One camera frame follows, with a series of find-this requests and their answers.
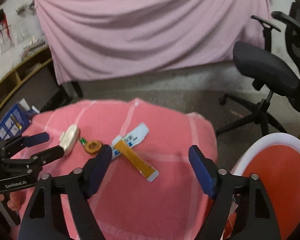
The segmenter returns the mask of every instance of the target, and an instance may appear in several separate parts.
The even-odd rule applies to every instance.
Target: green object
[[[84,146],[87,143],[87,140],[83,137],[79,139],[79,142]]]

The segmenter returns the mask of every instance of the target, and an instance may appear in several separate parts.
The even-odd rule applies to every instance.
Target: chair base
[[[268,108],[270,106],[270,99],[273,95],[273,92],[270,92],[267,99],[262,99],[259,103],[254,104],[250,101],[247,101],[243,98],[239,98],[237,96],[224,94],[220,99],[219,103],[224,105],[226,103],[227,98],[239,103],[244,106],[252,113],[222,127],[216,131],[216,136],[218,137],[221,133],[228,132],[234,130],[238,127],[244,126],[248,123],[254,122],[255,124],[259,124],[261,127],[262,136],[269,134],[268,124],[272,125],[274,128],[279,130],[279,132],[287,133],[285,128],[271,115],[268,113]]]

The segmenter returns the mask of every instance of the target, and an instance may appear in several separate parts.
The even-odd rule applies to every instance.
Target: pink cloth
[[[197,113],[182,114],[138,98],[128,103],[84,100],[35,116],[24,135],[46,131],[50,140],[26,148],[15,157],[26,158],[58,145],[61,132],[73,123],[88,141],[97,139],[110,144],[118,134],[125,135],[141,122],[150,132],[134,150],[159,171],[159,176],[153,182],[146,181],[120,156],[112,161],[99,191],[89,200],[91,210],[107,240],[194,239],[202,224],[208,198],[189,163],[189,147],[196,144],[206,157],[214,161],[217,158],[213,127]],[[83,167],[89,158],[78,142],[69,156],[44,166],[42,172],[65,175]],[[33,190],[25,190],[21,217]],[[78,239],[64,196],[62,203],[70,237]]]
[[[269,0],[35,0],[59,83],[232,59],[236,41],[264,47]]]

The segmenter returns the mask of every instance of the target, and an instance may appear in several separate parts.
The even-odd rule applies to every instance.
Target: wooden shelf
[[[39,65],[36,67],[33,71],[30,72],[29,75],[27,75],[21,83],[17,84],[14,89],[11,90],[11,92],[5,97],[5,99],[0,103],[0,109],[4,106],[4,104],[9,100],[9,98],[29,79],[31,78],[34,74],[36,74],[40,69],[48,65],[50,62],[52,62],[52,58],[48,59],[46,62],[43,64]]]
[[[49,46],[44,46],[9,71],[0,81],[0,110],[29,78],[51,62]]]

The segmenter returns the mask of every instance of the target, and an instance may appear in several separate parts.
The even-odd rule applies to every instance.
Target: office chair
[[[274,19],[287,25],[285,32],[287,52],[300,73],[300,23],[295,20],[298,13],[300,14],[300,8],[296,3],[293,3],[290,16],[279,11],[274,11],[271,15]],[[258,20],[264,27],[265,50],[237,41],[233,49],[233,61],[242,75],[254,78],[252,85],[256,90],[260,91],[266,85],[270,92],[266,99],[262,99],[257,104],[237,96],[224,94],[219,99],[221,105],[224,105],[226,99],[229,98],[246,107],[252,113],[218,129],[216,131],[217,136],[252,122],[261,126],[262,136],[269,133],[268,124],[280,132],[287,133],[284,127],[268,113],[273,93],[287,97],[292,107],[300,112],[300,79],[282,59],[271,54],[271,31],[272,29],[281,30],[259,17],[252,16],[251,18]]]

